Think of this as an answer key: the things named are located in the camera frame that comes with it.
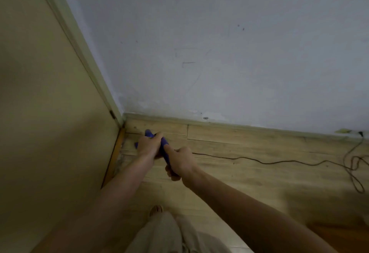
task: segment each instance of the beige pants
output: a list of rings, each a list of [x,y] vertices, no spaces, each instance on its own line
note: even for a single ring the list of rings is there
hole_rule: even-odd
[[[182,217],[176,219],[169,212],[157,213],[136,235],[125,253],[230,253],[216,237],[197,232]]]

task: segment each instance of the hand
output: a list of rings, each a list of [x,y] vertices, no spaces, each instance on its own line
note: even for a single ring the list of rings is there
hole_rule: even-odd
[[[187,178],[198,169],[191,149],[188,147],[182,147],[178,150],[174,150],[169,144],[164,145],[164,150],[169,156],[170,166],[172,170],[179,175],[173,176],[168,166],[165,167],[167,174],[173,181],[178,181],[182,177],[183,184],[186,185]]]
[[[158,154],[162,137],[163,133],[161,132],[158,132],[153,138],[147,136],[140,137],[137,146],[137,157],[145,158],[154,164],[155,158],[162,157]]]

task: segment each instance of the door frame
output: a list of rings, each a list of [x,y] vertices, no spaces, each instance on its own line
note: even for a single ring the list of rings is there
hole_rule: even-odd
[[[46,0],[53,10],[55,17],[61,25],[68,40],[73,46],[77,56],[81,60],[81,63],[85,67],[85,70],[89,74],[92,82],[94,83],[97,91],[103,99],[108,111],[115,117],[115,120],[119,127],[123,126],[124,116],[121,113],[117,102],[114,100],[108,85],[106,84],[103,75],[90,51],[90,48],[82,34],[82,31],[78,27],[77,21],[67,3],[66,0]]]

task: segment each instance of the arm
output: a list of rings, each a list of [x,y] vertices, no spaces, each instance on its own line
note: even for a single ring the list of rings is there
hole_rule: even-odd
[[[337,253],[292,218],[202,171],[189,148],[175,151],[165,145],[164,149],[183,184],[204,200],[255,253]]]
[[[32,253],[101,251],[115,221],[153,166],[162,136],[158,133],[152,139],[141,137],[136,159],[102,188],[90,206],[54,228]]]

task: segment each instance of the beige door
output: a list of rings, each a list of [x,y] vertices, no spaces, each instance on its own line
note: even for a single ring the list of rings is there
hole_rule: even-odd
[[[0,0],[0,252],[98,193],[118,134],[46,0]]]

